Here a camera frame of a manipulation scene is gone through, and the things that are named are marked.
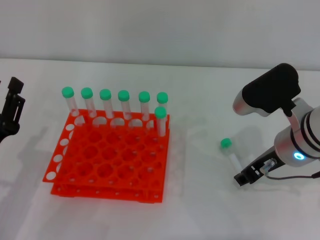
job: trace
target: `test tube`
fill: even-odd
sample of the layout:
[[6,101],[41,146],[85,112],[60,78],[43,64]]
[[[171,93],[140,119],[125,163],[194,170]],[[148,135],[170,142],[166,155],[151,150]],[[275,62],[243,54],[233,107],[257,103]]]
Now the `test tube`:
[[75,100],[75,92],[70,86],[66,86],[62,89],[62,96],[65,98],[66,103],[68,104],[70,113],[73,117],[79,115],[79,110]]
[[86,109],[88,110],[88,115],[90,118],[94,118],[97,116],[97,111],[95,108],[95,103],[94,103],[94,93],[92,92],[90,87],[85,87],[81,90],[81,96],[83,97],[85,101],[85,106]]
[[100,91],[100,98],[103,101],[103,107],[107,119],[114,118],[114,109],[111,102],[111,91],[109,89],[102,89]]
[[237,158],[237,155],[233,151],[231,139],[230,138],[223,139],[220,143],[220,146],[222,150],[225,152],[225,154],[228,156],[228,159],[233,165],[233,168],[236,171],[236,173],[237,174],[240,173],[243,170],[243,168],[240,164],[239,159]]
[[118,98],[121,101],[123,118],[125,120],[130,120],[131,119],[131,110],[130,110],[130,103],[129,103],[129,99],[130,99],[129,92],[126,90],[119,91]]
[[139,93],[139,101],[140,101],[140,105],[141,105],[142,120],[148,121],[149,120],[150,94],[147,91],[140,92]]
[[167,110],[167,103],[168,103],[168,94],[165,92],[159,92],[156,95],[156,100],[159,103],[159,107],[164,107],[165,110]]
[[158,106],[154,110],[156,117],[156,128],[159,137],[164,137],[166,135],[166,117],[167,111],[163,106]]

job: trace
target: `robotic arm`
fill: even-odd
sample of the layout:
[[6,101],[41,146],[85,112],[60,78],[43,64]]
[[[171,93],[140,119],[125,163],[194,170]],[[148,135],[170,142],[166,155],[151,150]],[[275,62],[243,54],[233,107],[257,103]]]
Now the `robotic arm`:
[[15,135],[20,129],[19,119],[25,104],[25,99],[19,96],[24,83],[12,77],[8,86],[8,93],[0,114],[0,143],[10,135]]
[[[320,106],[313,108],[302,98],[296,98],[299,87],[297,71],[282,63],[246,85],[236,96],[233,110],[238,115],[258,113],[267,117],[281,108],[290,126],[279,132],[274,146],[251,162],[234,179],[240,186],[254,183],[262,176],[287,164],[300,167],[320,159]],[[284,178],[319,178],[320,172],[312,176]]]

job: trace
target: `black cable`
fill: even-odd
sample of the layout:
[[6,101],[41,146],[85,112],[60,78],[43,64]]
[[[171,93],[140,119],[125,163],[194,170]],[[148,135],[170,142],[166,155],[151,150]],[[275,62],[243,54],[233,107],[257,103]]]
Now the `black cable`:
[[286,179],[312,179],[312,176],[284,176],[284,177],[273,177],[273,176],[265,176],[268,179],[272,180],[286,180]]

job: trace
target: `green cap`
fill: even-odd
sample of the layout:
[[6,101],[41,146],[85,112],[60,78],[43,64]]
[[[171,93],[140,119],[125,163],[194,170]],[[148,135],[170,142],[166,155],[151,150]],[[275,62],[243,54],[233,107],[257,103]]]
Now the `green cap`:
[[231,147],[232,141],[230,138],[225,138],[225,139],[222,139],[222,141],[220,142],[220,145],[222,149],[228,149],[229,147]]
[[159,92],[156,96],[156,100],[158,101],[158,103],[160,104],[166,104],[168,102],[168,94],[166,94],[165,92]]
[[129,92],[127,90],[121,90],[119,93],[118,93],[118,98],[121,102],[126,102],[129,100],[130,98],[130,95],[129,95]]
[[139,101],[141,103],[147,103],[150,101],[150,94],[147,91],[142,91],[139,93]]
[[111,99],[111,91],[109,89],[102,89],[100,91],[100,98],[104,101]]
[[81,90],[81,96],[84,98],[84,99],[90,99],[92,98],[94,95],[94,93],[92,92],[91,88],[90,87],[85,87]]
[[62,89],[62,96],[66,99],[72,98],[75,95],[74,90],[70,86],[66,86]]
[[164,119],[167,116],[167,111],[163,106],[158,106],[154,110],[157,119]]

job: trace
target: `white tabletop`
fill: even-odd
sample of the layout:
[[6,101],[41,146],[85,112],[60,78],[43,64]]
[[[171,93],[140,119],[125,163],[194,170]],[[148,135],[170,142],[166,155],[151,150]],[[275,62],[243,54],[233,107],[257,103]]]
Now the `white tabletop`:
[[[0,144],[1,240],[255,240],[311,239],[319,235],[320,180],[261,178],[237,189],[233,168],[219,150],[234,139],[243,163],[273,145],[289,125],[280,110],[269,117],[238,116],[232,103],[245,84],[267,70],[0,59],[2,105],[12,76],[24,82],[26,99],[20,131]],[[320,72],[299,71],[309,105],[320,104]],[[164,201],[146,204],[51,195],[43,183],[51,155],[68,115],[61,89],[91,87],[97,109],[99,91],[121,89],[139,111],[138,94],[169,95],[171,136]],[[114,108],[120,110],[115,100]],[[283,166],[270,175],[313,174],[319,162]]]

